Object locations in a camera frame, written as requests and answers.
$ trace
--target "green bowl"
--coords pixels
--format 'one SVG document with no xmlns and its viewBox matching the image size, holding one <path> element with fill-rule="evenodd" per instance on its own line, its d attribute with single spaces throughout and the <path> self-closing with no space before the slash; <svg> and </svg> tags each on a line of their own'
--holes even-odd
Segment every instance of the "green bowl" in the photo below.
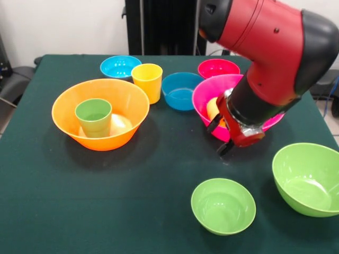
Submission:
<svg viewBox="0 0 339 254">
<path fill-rule="evenodd" d="M 231 235 L 248 228 L 255 218 L 255 202 L 239 183 L 222 178 L 198 185 L 191 198 L 194 216 L 208 231 Z"/>
<path fill-rule="evenodd" d="M 339 214 L 339 152 L 295 143 L 276 153 L 272 168 L 279 193 L 294 210 L 312 217 Z"/>
</svg>

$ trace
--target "green table cover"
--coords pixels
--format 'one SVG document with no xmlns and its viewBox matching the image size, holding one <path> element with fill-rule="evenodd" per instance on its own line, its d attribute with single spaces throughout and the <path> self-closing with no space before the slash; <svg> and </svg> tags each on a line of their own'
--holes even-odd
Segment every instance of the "green table cover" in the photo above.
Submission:
<svg viewBox="0 0 339 254">
<path fill-rule="evenodd" d="M 0 253 L 339 253 L 339 217 L 292 210 L 272 176 L 274 154 L 295 142 L 338 149 L 307 93 L 266 137 L 234 148 L 221 144 L 195 111 L 178 112 L 163 97 L 124 147 L 95 152 L 59 131 L 55 99 L 79 82 L 101 78 L 107 56 L 47 55 L 0 140 Z M 190 71 L 208 57 L 144 56 L 164 75 Z M 226 57 L 242 73 L 249 61 Z M 194 188 L 223 177 L 254 196 L 257 215 L 244 232 L 207 232 L 190 207 Z"/>
</svg>

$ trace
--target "light blue bowl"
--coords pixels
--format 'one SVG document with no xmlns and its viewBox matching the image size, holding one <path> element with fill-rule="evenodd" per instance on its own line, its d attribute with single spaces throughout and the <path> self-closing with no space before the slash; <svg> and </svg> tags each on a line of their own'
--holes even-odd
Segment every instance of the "light blue bowl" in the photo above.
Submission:
<svg viewBox="0 0 339 254">
<path fill-rule="evenodd" d="M 194 109 L 193 91 L 203 80 L 201 76 L 190 72 L 178 72 L 167 76 L 162 83 L 166 103 L 176 110 Z"/>
<path fill-rule="evenodd" d="M 101 73 L 107 78 L 131 81 L 132 70 L 141 65 L 138 58 L 132 56 L 114 56 L 107 58 L 100 65 Z"/>
</svg>

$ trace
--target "green cup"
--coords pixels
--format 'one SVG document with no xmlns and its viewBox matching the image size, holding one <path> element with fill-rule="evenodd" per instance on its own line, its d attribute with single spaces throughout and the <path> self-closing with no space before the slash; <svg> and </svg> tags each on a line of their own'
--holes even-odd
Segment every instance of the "green cup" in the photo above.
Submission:
<svg viewBox="0 0 339 254">
<path fill-rule="evenodd" d="M 241 184 L 223 178 L 198 185 L 192 194 L 191 206 L 201 225 L 217 235 L 245 230 L 252 224 L 256 213 L 249 191 Z"/>
<path fill-rule="evenodd" d="M 88 99 L 75 108 L 75 115 L 89 138 L 103 138 L 110 135 L 112 105 L 99 98 Z"/>
</svg>

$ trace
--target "magenta bowl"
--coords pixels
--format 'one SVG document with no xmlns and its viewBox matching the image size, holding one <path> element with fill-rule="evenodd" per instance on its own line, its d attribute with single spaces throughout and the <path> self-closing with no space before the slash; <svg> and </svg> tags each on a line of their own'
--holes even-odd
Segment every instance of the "magenta bowl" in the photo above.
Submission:
<svg viewBox="0 0 339 254">
<path fill-rule="evenodd" d="M 207 103 L 214 97 L 218 97 L 220 93 L 223 93 L 225 90 L 236 87 L 242 77 L 243 75 L 240 74 L 219 75 L 204 80 L 194 89 L 192 96 L 193 106 L 205 126 L 208 126 L 211 122 L 207 115 Z M 278 114 L 267 120 L 264 123 L 263 130 L 267 131 L 283 117 L 284 114 Z M 212 135 L 224 142 L 228 142 L 230 138 L 228 129 L 221 126 L 218 126 L 212 132 Z"/>
<path fill-rule="evenodd" d="M 210 78 L 223 74 L 240 74 L 240 68 L 225 59 L 209 59 L 199 64 L 198 73 L 203 78 Z"/>
</svg>

